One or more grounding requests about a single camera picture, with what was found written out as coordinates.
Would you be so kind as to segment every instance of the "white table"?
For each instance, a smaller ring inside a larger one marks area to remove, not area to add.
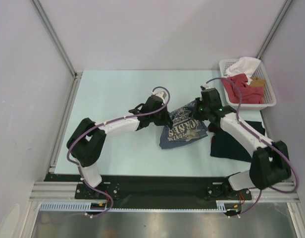
[[[209,70],[122,70],[84,71],[64,141],[55,168],[56,174],[77,174],[74,164],[66,160],[66,142],[84,118],[106,121],[123,116],[129,109],[144,103],[156,86],[164,86],[171,93],[168,110],[200,96],[200,85],[218,77],[218,71]],[[219,80],[210,83],[217,88],[226,104],[223,86]],[[259,111],[241,111],[245,120],[262,121]],[[179,148],[161,150],[159,139],[162,126],[151,124],[137,132],[106,138],[98,159],[102,175],[138,176],[228,176],[248,170],[250,163],[210,156],[208,137]]]

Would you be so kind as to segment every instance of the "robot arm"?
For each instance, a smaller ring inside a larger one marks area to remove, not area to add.
[[[129,110],[128,114],[125,115],[123,119],[113,119],[109,123],[95,123],[89,118],[85,118],[80,122],[66,146],[69,149],[80,135],[95,125],[98,125],[98,128],[87,134],[90,139],[87,139],[86,136],[83,137],[71,151],[71,155],[78,162],[85,180],[92,187],[96,187],[102,181],[96,161],[101,155],[106,136],[115,136],[128,131],[137,131],[147,127],[151,122],[155,125],[172,127],[172,120],[167,111],[167,107],[164,107],[155,114],[146,116],[139,115],[149,114],[150,112],[154,112],[163,107],[165,97],[165,92],[158,92],[151,95],[145,104],[139,104],[134,109]]]
[[[250,170],[228,178],[233,190],[251,187],[265,189],[291,176],[290,166],[266,145],[273,145],[288,158],[288,150],[284,142],[273,142],[255,131],[243,119],[238,119],[232,107],[222,106],[219,93],[215,88],[209,88],[206,85],[202,87],[201,95],[200,98],[196,98],[197,102],[191,116],[198,120],[209,120],[229,133],[253,159]]]

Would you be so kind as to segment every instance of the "dark blue t-shirt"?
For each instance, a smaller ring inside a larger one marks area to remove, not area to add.
[[[162,131],[159,144],[162,149],[187,145],[207,136],[207,127],[203,121],[189,117],[195,103],[192,101],[170,113],[173,126],[172,129],[165,126]]]

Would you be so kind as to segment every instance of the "shiny floor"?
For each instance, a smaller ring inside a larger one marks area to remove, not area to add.
[[[296,238],[287,204],[258,204],[238,218],[222,213],[109,212],[90,219],[39,212],[32,238]],[[43,225],[50,220],[54,222]]]

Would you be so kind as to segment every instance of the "white plastic basket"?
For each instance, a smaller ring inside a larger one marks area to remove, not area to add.
[[[239,59],[222,59],[219,63],[220,65],[220,71],[221,76],[226,76],[225,71],[228,69],[229,66],[236,63]],[[264,87],[264,94],[265,94],[265,100],[263,104],[241,104],[241,110],[262,110],[266,107],[272,107],[275,106],[277,103],[275,93],[273,92],[269,77],[267,75],[266,69],[263,66],[263,63],[261,62],[258,68],[256,69],[255,73],[253,74],[253,77],[263,78],[266,80],[266,84]],[[237,108],[237,103],[231,103],[229,100],[229,97],[227,95],[226,90],[224,89],[225,97],[228,105],[232,106],[233,108]]]

